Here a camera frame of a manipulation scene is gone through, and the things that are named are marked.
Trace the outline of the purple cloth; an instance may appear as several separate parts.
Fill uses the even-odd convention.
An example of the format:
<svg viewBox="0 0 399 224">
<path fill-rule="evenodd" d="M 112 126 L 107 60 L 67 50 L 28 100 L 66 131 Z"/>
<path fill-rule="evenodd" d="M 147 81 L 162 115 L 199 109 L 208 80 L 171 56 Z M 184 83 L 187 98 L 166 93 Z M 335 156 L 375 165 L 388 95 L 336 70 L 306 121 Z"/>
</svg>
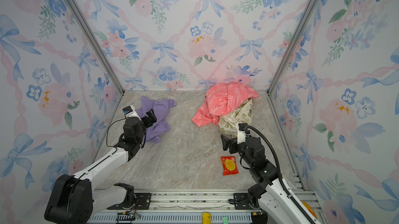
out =
<svg viewBox="0 0 399 224">
<path fill-rule="evenodd" d="M 141 108 L 136 109 L 140 118 L 147 116 L 147 113 L 153 111 L 157 121 L 147 129 L 147 142 L 160 143 L 161 135 L 170 130 L 170 126 L 166 121 L 169 109 L 176 107 L 177 103 L 173 99 L 153 100 L 145 96 L 141 97 Z"/>
</svg>

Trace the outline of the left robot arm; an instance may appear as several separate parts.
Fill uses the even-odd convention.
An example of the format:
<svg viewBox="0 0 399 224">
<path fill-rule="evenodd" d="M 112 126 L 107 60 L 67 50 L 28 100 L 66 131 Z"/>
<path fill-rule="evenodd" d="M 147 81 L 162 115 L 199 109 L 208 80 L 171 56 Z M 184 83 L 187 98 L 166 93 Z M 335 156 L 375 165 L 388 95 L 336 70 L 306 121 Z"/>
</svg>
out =
<svg viewBox="0 0 399 224">
<path fill-rule="evenodd" d="M 114 170 L 129 162 L 144 147 L 148 128 L 157 118 L 153 110 L 144 117 L 133 106 L 123 109 L 125 118 L 123 133 L 111 150 L 89 165 L 73 174 L 61 175 L 55 182 L 47 204 L 44 218 L 55 224 L 85 224 L 92 215 L 111 206 L 130 211 L 138 204 L 134 187 L 117 183 L 107 190 L 96 187 Z"/>
</svg>

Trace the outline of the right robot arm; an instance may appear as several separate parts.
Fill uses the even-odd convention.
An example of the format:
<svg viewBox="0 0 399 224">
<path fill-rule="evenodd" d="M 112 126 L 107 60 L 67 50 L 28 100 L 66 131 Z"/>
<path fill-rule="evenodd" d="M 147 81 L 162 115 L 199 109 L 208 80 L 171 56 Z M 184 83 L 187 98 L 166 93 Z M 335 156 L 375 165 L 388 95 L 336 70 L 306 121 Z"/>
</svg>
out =
<svg viewBox="0 0 399 224">
<path fill-rule="evenodd" d="M 221 135 L 224 151 L 237 153 L 247 164 L 256 182 L 247 195 L 235 193 L 230 204 L 235 209 L 252 209 L 269 215 L 278 224 L 319 224 L 319 220 L 294 194 L 281 173 L 280 163 L 270 142 L 260 135 L 228 138 Z"/>
</svg>

